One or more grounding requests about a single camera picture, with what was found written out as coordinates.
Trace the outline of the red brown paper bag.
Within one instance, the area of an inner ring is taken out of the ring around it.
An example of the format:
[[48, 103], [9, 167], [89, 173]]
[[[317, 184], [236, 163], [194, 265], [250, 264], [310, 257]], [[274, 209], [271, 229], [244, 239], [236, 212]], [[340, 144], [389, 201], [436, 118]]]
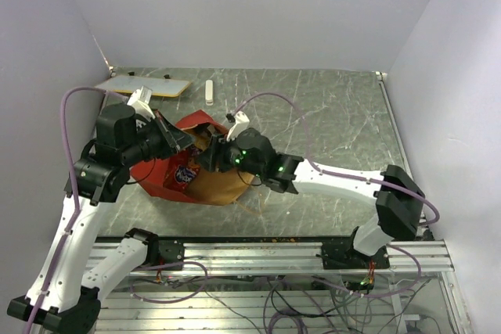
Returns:
[[[207, 128], [214, 134], [226, 134], [228, 129], [216, 122], [202, 110], [197, 110], [183, 117], [176, 127], [183, 131]], [[132, 178], [153, 197], [180, 203], [224, 206], [237, 203], [249, 189], [259, 186], [255, 176], [247, 172], [232, 169], [227, 172], [209, 172], [200, 167], [200, 172], [184, 192], [176, 192], [163, 186], [167, 159], [155, 159], [136, 164], [131, 169]]]

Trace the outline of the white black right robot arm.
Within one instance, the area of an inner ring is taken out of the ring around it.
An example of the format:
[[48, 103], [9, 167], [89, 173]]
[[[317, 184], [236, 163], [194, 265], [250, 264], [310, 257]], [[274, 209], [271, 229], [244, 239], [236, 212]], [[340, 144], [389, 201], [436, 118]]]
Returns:
[[210, 172], [252, 174], [274, 192], [338, 196], [372, 207], [374, 215], [352, 232], [351, 244], [345, 249], [345, 259], [354, 268], [364, 267], [393, 240], [416, 238], [424, 194], [399, 166], [354, 171], [315, 164], [275, 151], [270, 140], [253, 128], [235, 138], [213, 135], [197, 161]]

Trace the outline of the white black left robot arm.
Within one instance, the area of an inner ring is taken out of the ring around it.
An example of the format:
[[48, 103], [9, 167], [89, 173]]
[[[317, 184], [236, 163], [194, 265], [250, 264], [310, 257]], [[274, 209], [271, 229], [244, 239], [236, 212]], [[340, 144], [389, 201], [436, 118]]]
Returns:
[[24, 321], [25, 332], [32, 325], [52, 333], [89, 332], [103, 300], [126, 274], [137, 267], [151, 269], [160, 258], [157, 235], [132, 229], [112, 255], [86, 271], [105, 208], [117, 201], [135, 165], [166, 160], [194, 141], [148, 106], [104, 107], [96, 136], [70, 167], [63, 212], [45, 263], [27, 293], [9, 302], [8, 316]]

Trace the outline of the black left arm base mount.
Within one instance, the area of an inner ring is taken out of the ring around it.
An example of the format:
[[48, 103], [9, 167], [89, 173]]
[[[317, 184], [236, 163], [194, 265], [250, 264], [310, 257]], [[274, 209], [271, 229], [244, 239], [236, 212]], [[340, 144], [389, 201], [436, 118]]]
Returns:
[[163, 270], [181, 271], [185, 247], [180, 240], [151, 238], [142, 241], [146, 246], [146, 258], [138, 268], [164, 265]]

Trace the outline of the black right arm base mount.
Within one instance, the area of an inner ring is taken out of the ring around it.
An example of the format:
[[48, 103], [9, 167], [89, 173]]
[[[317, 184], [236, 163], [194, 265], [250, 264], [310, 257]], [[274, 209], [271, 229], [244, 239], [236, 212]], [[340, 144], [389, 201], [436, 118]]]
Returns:
[[377, 270], [388, 269], [390, 263], [384, 255], [385, 247], [381, 247], [373, 256], [363, 255], [351, 247], [351, 239], [347, 236], [321, 238], [318, 257], [325, 270], [369, 269], [374, 266]]

